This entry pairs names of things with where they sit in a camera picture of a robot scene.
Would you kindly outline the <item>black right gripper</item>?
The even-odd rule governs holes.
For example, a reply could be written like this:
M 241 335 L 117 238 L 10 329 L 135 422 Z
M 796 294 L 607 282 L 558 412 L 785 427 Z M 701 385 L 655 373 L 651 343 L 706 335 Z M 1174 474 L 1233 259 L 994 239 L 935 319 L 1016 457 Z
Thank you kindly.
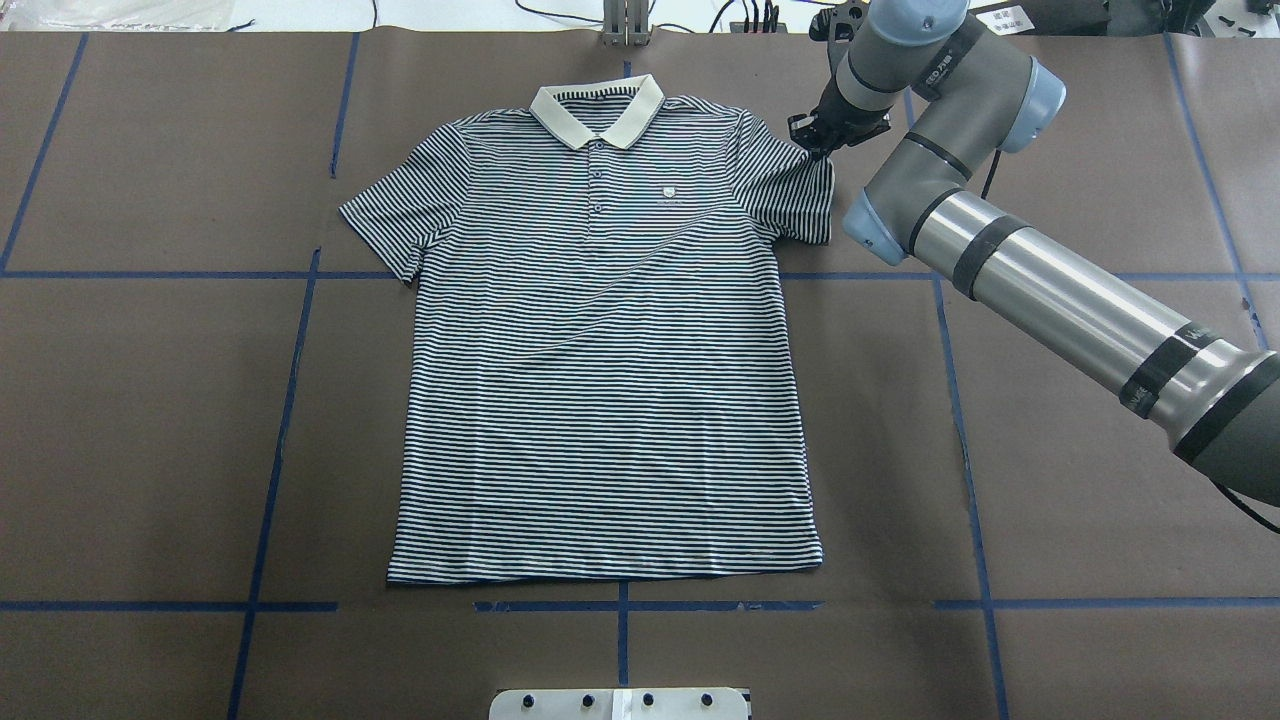
M 850 104 L 837 85 L 827 85 L 808 113 L 788 118 L 788 136 L 810 158 L 854 147 L 891 129 L 888 111 L 868 111 Z

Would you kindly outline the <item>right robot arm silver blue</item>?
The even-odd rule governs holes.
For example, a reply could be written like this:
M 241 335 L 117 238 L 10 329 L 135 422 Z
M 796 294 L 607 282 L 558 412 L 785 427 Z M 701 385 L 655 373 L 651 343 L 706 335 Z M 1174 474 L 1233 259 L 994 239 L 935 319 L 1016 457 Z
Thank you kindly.
M 1065 102 L 1064 82 L 965 1 L 845 1 L 818 12 L 829 81 L 788 119 L 812 156 L 890 128 L 906 91 L 925 109 L 842 220 L 882 261 L 915 258 L 1070 363 L 1230 498 L 1279 500 L 1279 360 L 1236 347 L 968 188 L 1019 152 Z

